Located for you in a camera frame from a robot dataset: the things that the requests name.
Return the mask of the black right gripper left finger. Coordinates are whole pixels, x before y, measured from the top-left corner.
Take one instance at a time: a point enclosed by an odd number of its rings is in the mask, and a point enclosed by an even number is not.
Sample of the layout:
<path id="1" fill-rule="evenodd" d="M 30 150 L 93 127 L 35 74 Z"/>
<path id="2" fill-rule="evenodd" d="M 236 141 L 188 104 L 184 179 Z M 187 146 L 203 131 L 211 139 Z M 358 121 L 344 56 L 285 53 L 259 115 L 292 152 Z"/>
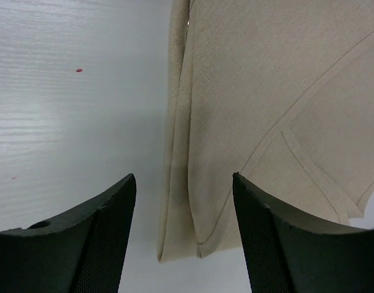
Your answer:
<path id="1" fill-rule="evenodd" d="M 0 292 L 117 292 L 136 202 L 129 174 L 29 228 L 0 232 Z"/>

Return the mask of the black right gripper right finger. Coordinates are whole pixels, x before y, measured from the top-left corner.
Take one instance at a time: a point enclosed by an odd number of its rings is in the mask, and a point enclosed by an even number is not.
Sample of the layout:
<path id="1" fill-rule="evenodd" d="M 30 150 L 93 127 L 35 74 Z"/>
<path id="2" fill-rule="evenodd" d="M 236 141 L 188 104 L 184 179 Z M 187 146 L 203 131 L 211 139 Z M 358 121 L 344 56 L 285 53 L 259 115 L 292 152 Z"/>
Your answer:
<path id="1" fill-rule="evenodd" d="M 374 292 L 374 229 L 308 214 L 233 175 L 252 292 Z"/>

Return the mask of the beige cloth napkin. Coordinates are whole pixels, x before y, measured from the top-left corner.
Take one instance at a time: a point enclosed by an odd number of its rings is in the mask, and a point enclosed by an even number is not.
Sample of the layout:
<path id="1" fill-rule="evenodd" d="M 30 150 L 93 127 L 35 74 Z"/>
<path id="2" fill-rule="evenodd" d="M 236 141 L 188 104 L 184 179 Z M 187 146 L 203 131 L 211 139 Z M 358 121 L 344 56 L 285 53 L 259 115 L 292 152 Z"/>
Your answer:
<path id="1" fill-rule="evenodd" d="M 374 192 L 374 1 L 174 1 L 159 262 L 239 247 L 232 175 L 349 224 Z"/>

